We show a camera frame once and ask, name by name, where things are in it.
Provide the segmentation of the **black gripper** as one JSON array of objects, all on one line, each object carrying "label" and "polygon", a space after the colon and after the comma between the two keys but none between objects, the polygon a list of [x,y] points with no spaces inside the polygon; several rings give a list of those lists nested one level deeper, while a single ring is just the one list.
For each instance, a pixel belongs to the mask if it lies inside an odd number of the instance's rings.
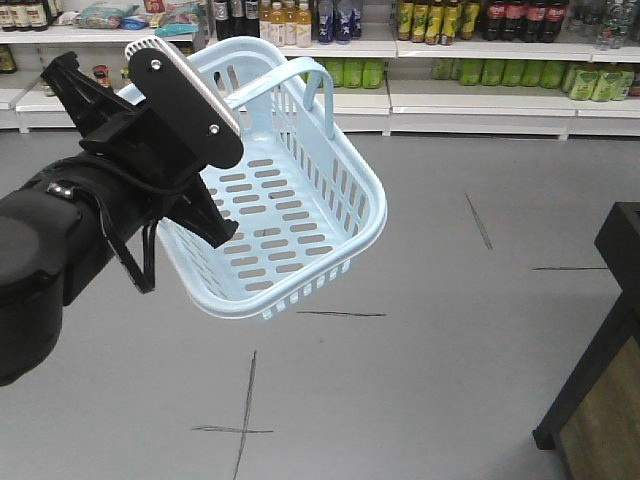
[{"label": "black gripper", "polygon": [[77,54],[55,57],[40,74],[62,103],[97,164],[147,198],[153,218],[167,217],[217,248],[237,222],[225,219],[200,171],[202,164],[147,105],[137,107],[79,70]]}]

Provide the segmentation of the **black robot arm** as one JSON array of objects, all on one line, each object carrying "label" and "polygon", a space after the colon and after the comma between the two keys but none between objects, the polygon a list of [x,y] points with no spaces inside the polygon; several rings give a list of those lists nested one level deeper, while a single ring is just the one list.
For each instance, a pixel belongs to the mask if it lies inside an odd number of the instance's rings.
[{"label": "black robot arm", "polygon": [[230,108],[176,49],[144,48],[128,62],[142,100],[84,75],[77,57],[42,73],[81,133],[81,151],[1,201],[1,381],[11,384],[53,350],[62,314],[112,259],[136,288],[155,286],[155,235],[170,219],[213,247],[230,240],[200,173],[228,169],[244,148]]}]

